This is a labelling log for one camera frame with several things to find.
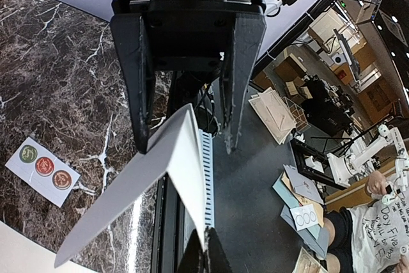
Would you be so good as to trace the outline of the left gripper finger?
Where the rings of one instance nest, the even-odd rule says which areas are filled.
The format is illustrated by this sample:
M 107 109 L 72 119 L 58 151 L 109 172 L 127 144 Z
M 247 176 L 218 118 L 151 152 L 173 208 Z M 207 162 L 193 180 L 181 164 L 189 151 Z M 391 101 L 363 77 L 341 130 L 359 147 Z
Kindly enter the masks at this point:
M 215 228 L 204 232 L 202 248 L 196 230 L 193 230 L 183 254 L 183 271 L 187 273 L 232 273 Z

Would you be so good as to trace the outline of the person in printed white shirt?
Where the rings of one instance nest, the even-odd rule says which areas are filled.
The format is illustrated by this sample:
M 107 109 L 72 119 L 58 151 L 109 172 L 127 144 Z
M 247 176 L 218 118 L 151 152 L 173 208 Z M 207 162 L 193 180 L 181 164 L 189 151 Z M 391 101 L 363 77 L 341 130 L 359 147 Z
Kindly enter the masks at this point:
M 385 205 L 371 203 L 331 211 L 324 217 L 329 233 L 328 272 L 408 272 L 408 191 Z

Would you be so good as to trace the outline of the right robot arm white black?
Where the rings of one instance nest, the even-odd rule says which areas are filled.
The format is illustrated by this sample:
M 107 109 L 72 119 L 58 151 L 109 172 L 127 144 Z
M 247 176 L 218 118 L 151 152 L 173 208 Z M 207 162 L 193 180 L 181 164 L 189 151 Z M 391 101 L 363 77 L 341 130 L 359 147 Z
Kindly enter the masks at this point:
M 297 0 L 277 0 L 279 6 Z M 201 105 L 219 81 L 226 148 L 237 147 L 245 94 L 266 32 L 264 0 L 112 0 L 110 28 L 138 152 L 148 150 L 155 74 L 173 75 L 168 114 Z

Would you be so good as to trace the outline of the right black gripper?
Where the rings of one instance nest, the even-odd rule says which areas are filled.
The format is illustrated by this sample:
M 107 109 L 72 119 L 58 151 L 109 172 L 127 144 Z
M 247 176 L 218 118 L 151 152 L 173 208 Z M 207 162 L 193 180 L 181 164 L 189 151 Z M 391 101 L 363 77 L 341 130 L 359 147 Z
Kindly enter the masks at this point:
M 112 37 L 135 147 L 148 151 L 154 71 L 209 71 L 224 52 L 219 77 L 222 134 L 236 150 L 245 95 L 266 31 L 264 0 L 112 0 Z

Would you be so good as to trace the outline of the white sticker sheet with seals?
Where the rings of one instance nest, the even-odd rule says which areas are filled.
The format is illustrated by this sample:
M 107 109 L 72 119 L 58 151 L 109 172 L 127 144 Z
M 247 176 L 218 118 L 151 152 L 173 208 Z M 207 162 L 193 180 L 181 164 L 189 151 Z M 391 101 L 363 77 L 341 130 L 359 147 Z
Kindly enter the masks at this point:
M 59 208 L 80 178 L 78 172 L 30 137 L 5 166 Z

